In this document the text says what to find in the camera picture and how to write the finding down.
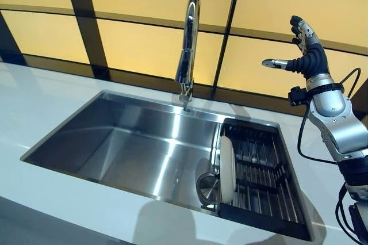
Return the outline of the right robot hand black glove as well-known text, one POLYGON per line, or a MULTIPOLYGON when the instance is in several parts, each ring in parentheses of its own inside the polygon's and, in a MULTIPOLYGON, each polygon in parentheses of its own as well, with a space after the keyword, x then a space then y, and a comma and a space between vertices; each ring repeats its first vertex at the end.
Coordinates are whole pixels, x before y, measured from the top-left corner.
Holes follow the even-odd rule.
POLYGON ((291 16, 290 24, 291 31, 295 35, 292 43, 300 49, 301 57, 291 60, 265 59, 262 65, 300 73, 305 79, 319 74, 329 74, 325 50, 311 26, 299 16, 291 16))

